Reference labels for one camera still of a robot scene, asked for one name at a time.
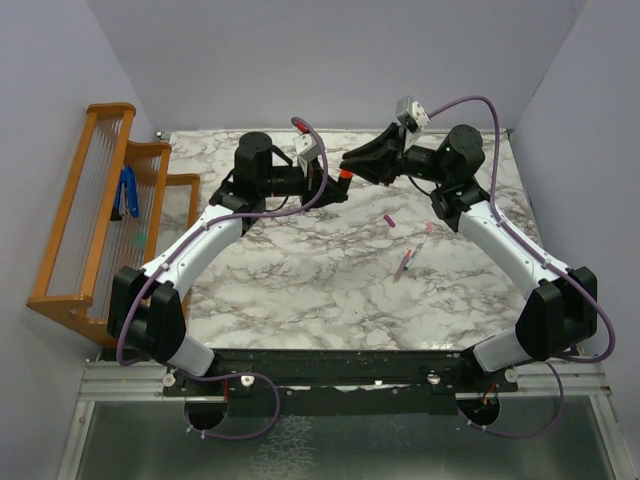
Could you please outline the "pink translucent red pen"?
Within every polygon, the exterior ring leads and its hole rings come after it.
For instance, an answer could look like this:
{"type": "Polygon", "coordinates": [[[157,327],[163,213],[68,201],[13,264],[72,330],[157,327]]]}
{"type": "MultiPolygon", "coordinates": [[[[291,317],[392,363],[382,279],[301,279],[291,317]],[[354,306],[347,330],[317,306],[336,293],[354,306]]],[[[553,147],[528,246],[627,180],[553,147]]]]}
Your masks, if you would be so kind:
{"type": "Polygon", "coordinates": [[[404,255],[404,257],[401,260],[401,263],[398,267],[398,269],[396,270],[394,277],[393,277],[393,282],[397,282],[400,280],[400,278],[402,277],[405,269],[406,269],[406,265],[409,262],[409,260],[411,259],[411,255],[412,255],[412,251],[410,249],[407,250],[406,254],[404,255]]]}

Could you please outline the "black orange highlighter marker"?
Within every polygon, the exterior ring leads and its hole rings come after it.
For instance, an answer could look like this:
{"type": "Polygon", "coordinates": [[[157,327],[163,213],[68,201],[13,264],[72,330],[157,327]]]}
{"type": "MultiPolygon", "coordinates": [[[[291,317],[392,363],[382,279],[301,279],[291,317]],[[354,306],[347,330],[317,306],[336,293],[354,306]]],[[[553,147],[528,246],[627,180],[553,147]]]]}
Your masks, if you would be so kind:
{"type": "Polygon", "coordinates": [[[352,178],[353,178],[353,174],[351,172],[346,170],[341,170],[338,177],[338,182],[340,184],[349,183],[352,178]]]}

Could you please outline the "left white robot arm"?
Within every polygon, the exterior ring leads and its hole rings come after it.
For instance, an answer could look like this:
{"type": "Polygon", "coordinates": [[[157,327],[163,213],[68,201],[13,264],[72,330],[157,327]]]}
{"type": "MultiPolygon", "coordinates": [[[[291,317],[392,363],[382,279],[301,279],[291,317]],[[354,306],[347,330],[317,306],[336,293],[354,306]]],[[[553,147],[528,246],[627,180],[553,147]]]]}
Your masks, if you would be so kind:
{"type": "Polygon", "coordinates": [[[269,198],[297,197],[299,212],[347,200],[351,174],[337,179],[328,172],[322,139],[302,127],[294,139],[297,158],[276,166],[280,150],[269,135],[242,135],[234,166],[196,222],[162,254],[139,269],[123,267],[111,290],[108,333],[116,339],[116,359],[130,365],[127,348],[141,359],[152,359],[186,373],[195,392],[206,395],[220,385],[214,351],[187,331],[182,302],[195,280],[227,247],[262,218],[287,215],[269,210],[269,198]]]}

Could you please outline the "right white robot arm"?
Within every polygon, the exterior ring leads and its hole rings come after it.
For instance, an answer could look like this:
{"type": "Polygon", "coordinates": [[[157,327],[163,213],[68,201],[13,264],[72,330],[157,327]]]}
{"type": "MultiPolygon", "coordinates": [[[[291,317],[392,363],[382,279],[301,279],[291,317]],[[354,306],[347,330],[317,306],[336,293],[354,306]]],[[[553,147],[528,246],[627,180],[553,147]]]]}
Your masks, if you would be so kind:
{"type": "Polygon", "coordinates": [[[526,361],[544,361],[592,337],[597,330],[595,274],[572,269],[528,238],[476,181],[485,160],[483,139],[469,125],[455,126],[437,149],[407,147],[408,132],[396,123],[374,140],[342,157],[341,169],[372,184],[389,185],[406,175],[435,184],[430,193],[436,216],[487,254],[511,279],[526,303],[515,325],[470,347],[459,367],[461,383],[481,391],[496,371],[526,361]]]}

